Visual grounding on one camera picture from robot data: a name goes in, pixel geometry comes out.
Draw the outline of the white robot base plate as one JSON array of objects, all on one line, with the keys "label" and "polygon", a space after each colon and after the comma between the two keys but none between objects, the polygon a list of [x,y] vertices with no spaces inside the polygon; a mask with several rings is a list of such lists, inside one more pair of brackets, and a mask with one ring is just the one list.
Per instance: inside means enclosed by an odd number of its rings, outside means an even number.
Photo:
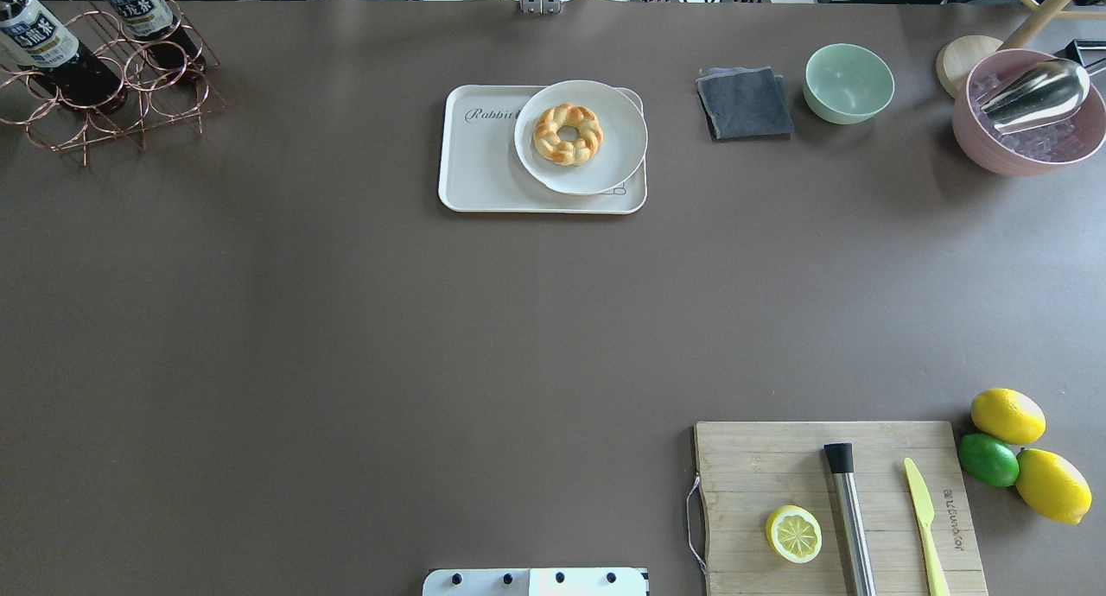
[{"label": "white robot base plate", "polygon": [[435,569],[422,595],[648,595],[648,571],[628,566]]}]

